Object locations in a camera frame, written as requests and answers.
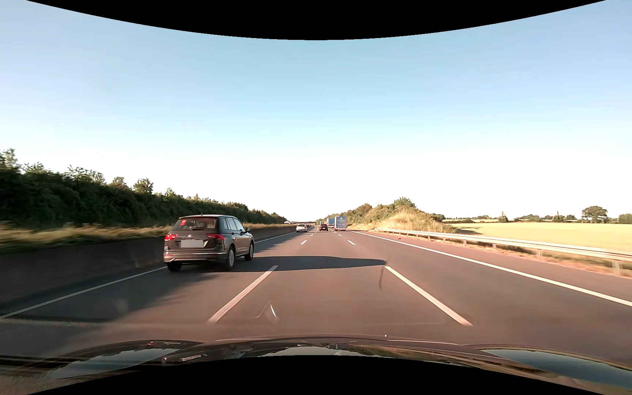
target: license plate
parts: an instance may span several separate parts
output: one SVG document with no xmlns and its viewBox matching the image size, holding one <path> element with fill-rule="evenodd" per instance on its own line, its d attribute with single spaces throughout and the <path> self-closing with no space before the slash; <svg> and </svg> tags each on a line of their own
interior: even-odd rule
<svg viewBox="0 0 632 395">
<path fill-rule="evenodd" d="M 182 248 L 204 248 L 206 240 L 181 240 L 180 246 Z"/>
</svg>

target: metal guardrail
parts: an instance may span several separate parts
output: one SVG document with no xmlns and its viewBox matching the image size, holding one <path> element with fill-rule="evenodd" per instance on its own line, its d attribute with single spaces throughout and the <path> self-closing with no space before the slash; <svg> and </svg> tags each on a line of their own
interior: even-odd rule
<svg viewBox="0 0 632 395">
<path fill-rule="evenodd" d="M 555 244 L 551 242 L 538 242 L 538 241 L 531 241 L 531 240 L 490 238 L 486 236 L 467 236 L 467 235 L 458 235 L 455 233 L 424 232 L 420 230 L 376 228 L 376 229 L 372 229 L 371 231 L 392 233 L 392 234 L 399 234 L 399 235 L 408 235 L 408 236 L 427 236 L 429 240 L 431 238 L 443 239 L 443 241 L 446 241 L 447 239 L 462 240 L 464 245 L 467 245 L 468 241 L 472 241 L 472 242 L 483 242 L 486 244 L 491 244 L 492 247 L 495 247 L 495 248 L 496 248 L 496 245 L 507 245 L 507 246 L 513 246 L 513 247 L 535 249 L 537 251 L 538 258 L 542 257 L 542 251 L 554 251 L 554 252 L 564 252 L 566 254 L 573 254 L 573 255 L 592 256 L 595 258 L 602 258 L 602 259 L 607 259 L 607 260 L 612 261 L 614 270 L 619 275 L 621 272 L 621 262 L 632 262 L 632 252 L 617 251 L 613 249 L 581 247 L 578 245 Z"/>
</svg>

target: asphalt road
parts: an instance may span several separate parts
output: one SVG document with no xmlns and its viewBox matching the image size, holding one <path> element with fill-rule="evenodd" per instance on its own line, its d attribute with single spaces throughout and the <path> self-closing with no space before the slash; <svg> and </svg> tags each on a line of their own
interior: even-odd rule
<svg viewBox="0 0 632 395">
<path fill-rule="evenodd" d="M 632 365 L 630 279 L 359 231 L 264 240 L 231 272 L 138 269 L 0 306 L 0 316 L 20 310 L 0 319 L 0 354 L 328 333 L 533 346 Z"/>
</svg>

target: truck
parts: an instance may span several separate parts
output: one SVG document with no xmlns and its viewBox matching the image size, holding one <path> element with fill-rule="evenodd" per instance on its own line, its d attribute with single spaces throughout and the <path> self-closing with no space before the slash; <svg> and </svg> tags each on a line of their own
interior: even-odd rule
<svg viewBox="0 0 632 395">
<path fill-rule="evenodd" d="M 336 231 L 347 228 L 347 217 L 336 217 Z"/>
</svg>

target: car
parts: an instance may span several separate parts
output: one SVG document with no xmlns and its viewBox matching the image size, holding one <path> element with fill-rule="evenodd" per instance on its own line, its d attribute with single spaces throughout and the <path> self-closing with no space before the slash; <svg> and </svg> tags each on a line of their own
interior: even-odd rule
<svg viewBox="0 0 632 395">
<path fill-rule="evenodd" d="M 230 215 L 191 215 L 180 217 L 165 235 L 163 260 L 170 271 L 182 265 L 219 263 L 231 271 L 235 259 L 250 261 L 255 253 L 255 240 L 250 228 Z"/>
</svg>

